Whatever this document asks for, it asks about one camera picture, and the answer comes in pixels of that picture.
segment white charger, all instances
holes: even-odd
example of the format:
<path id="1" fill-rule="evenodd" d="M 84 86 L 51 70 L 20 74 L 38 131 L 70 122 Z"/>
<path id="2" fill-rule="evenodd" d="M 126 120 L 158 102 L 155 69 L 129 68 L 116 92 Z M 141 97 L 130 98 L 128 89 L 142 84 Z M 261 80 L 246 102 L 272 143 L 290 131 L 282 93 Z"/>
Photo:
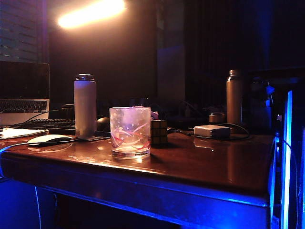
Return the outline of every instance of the white charger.
<path id="1" fill-rule="evenodd" d="M 209 138 L 227 138 L 230 136 L 230 128 L 220 125 L 198 125 L 194 127 L 194 136 Z"/>

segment laptop keyboard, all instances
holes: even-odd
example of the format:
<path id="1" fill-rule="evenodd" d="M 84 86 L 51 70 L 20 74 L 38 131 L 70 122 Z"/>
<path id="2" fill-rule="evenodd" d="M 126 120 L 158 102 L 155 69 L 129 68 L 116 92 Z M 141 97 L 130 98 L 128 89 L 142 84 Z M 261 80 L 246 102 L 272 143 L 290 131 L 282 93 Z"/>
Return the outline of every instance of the laptop keyboard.
<path id="1" fill-rule="evenodd" d="M 47 111 L 45 100 L 0 100 L 0 113 L 41 113 Z"/>
<path id="2" fill-rule="evenodd" d="M 14 128 L 48 129 L 50 134 L 75 135 L 74 119 L 34 119 L 11 125 Z"/>

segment bronze thermos bottle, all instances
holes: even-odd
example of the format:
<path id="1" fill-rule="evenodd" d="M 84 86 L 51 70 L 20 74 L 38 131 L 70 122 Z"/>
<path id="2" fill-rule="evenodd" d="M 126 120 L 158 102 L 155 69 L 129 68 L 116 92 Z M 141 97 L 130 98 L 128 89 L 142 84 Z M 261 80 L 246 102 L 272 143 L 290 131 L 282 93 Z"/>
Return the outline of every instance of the bronze thermos bottle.
<path id="1" fill-rule="evenodd" d="M 226 82 L 227 123 L 242 125 L 243 79 L 240 70 L 230 70 Z"/>

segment laptop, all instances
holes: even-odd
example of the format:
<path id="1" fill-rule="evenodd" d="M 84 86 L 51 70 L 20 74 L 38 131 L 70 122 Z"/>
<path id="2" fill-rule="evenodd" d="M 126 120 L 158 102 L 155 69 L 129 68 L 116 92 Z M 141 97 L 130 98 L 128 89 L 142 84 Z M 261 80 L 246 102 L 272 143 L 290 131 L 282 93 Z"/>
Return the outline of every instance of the laptop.
<path id="1" fill-rule="evenodd" d="M 49 65 L 0 61 L 0 126 L 48 119 Z"/>

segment clear glass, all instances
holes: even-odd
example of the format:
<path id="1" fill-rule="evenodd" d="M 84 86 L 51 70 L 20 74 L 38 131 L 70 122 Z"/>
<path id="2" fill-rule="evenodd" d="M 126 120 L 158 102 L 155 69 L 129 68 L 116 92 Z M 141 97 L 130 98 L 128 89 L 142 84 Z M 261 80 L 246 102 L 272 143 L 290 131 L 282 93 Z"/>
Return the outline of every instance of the clear glass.
<path id="1" fill-rule="evenodd" d="M 112 155 L 141 158 L 150 154 L 150 107 L 113 107 L 110 111 Z"/>

